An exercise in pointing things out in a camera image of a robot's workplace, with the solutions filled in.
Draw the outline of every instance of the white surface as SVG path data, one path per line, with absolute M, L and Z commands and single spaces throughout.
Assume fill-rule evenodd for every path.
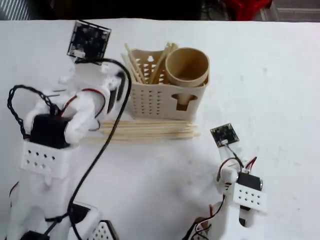
M 258 156 L 253 174 L 263 178 L 268 194 L 265 238 L 318 239 L 320 24 L 93 22 L 112 29 L 106 56 L 120 61 L 125 42 L 146 50 L 163 49 L 167 41 L 200 49 L 210 57 L 211 83 L 196 119 L 201 137 L 151 145 L 111 144 L 78 201 L 101 209 L 122 240 L 181 239 L 196 217 L 208 216 L 208 204 L 220 199 L 213 184 L 220 157 L 209 129 L 232 123 L 240 139 L 233 149 L 244 160 Z M 73 25 L 73 21 L 0 21 L 4 222 L 23 142 L 6 107 L 9 89 L 17 83 L 41 89 L 66 74 Z M 13 105 L 24 116 L 33 99 L 18 91 Z M 83 146 L 85 164 L 79 172 L 101 144 Z

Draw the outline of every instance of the red wire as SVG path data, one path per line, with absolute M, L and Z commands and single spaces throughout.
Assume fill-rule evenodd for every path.
M 72 98 L 70 98 L 70 99 L 66 102 L 66 104 L 64 105 L 64 108 L 62 109 L 62 111 L 61 111 L 61 113 L 60 113 L 60 117 L 62 117 L 62 115 L 64 114 L 66 108 L 67 108 L 67 107 L 69 106 L 69 104 L 70 104 L 73 100 L 75 100 L 76 98 L 77 98 L 77 95 L 73 96 Z
M 102 112 L 102 110 L 103 110 L 103 109 L 105 108 L 105 106 L 106 106 L 106 98 L 105 98 L 105 96 L 104 96 L 100 91 L 98 91 L 98 90 L 96 90 L 96 89 L 94 89 L 94 88 L 84 88 L 84 89 L 82 89 L 81 91 L 84 91 L 84 92 L 86 92 L 86 91 L 88 91 L 88 92 L 95 92 L 95 93 L 100 94 L 101 96 L 103 96 L 103 100 L 104 100 L 103 105 L 102 105 L 101 109 L 99 110 L 99 112 L 94 116 L 94 118 L 98 117 L 99 114 Z M 62 111 L 61 111 L 61 113 L 60 113 L 60 117 L 62 117 L 62 115 L 64 114 L 66 108 L 67 108 L 67 107 L 69 106 L 69 104 L 70 104 L 73 100 L 75 100 L 76 98 L 77 98 L 77 96 L 75 95 L 75 96 L 73 96 L 72 98 L 70 98 L 70 99 L 66 102 L 66 104 L 64 105 L 64 108 L 62 109 Z
M 100 95 L 103 97 L 103 100 L 104 100 L 103 105 L 102 105 L 101 109 L 98 111 L 98 113 L 94 116 L 94 118 L 98 117 L 99 114 L 102 112 L 102 110 L 103 110 L 103 109 L 105 108 L 105 106 L 106 106 L 106 98 L 105 98 L 105 95 L 103 95 L 100 91 L 98 91 L 98 90 L 96 90 L 96 89 L 94 89 L 94 88 L 84 88 L 84 89 L 82 89 L 82 91 L 84 91 L 84 92 L 86 92 L 86 91 L 88 91 L 88 92 L 94 92 L 94 93 L 100 94 Z
M 222 167 L 230 160 L 237 160 L 235 157 L 229 157 L 228 159 L 224 160 L 223 163 L 221 163 L 220 167 L 219 167 L 219 170 L 218 170 L 218 175 L 216 176 L 216 181 L 219 182 L 220 180 L 220 177 L 221 177 L 221 170 L 222 170 Z
M 257 160 L 257 157 L 255 156 L 251 161 L 249 161 L 249 162 L 245 165 L 244 168 L 245 168 L 245 169 L 248 169 L 248 167 L 250 166 L 250 171 L 251 171 L 252 166 L 255 164 L 256 160 Z

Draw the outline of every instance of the white connector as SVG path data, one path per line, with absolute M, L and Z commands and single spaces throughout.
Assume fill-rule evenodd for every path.
M 267 194 L 253 188 L 234 183 L 228 190 L 230 197 L 239 205 L 267 212 Z
M 77 58 L 83 59 L 86 56 L 86 53 L 84 51 L 75 49 L 73 50 L 73 55 L 76 56 Z

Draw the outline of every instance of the perforated basket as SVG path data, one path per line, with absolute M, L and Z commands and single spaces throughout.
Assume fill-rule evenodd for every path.
M 132 50 L 144 78 L 148 81 L 163 51 Z M 170 85 L 163 64 L 158 76 L 159 84 L 132 83 L 129 106 L 136 118 L 175 119 L 191 121 L 198 109 L 202 96 L 209 83 L 207 78 L 198 87 L 180 87 Z M 192 95 L 188 105 L 178 104 L 178 94 Z

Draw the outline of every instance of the white plastic bracket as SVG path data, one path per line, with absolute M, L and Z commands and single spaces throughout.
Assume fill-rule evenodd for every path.
M 253 188 L 234 183 L 228 189 L 230 197 L 239 205 L 267 212 L 267 194 Z

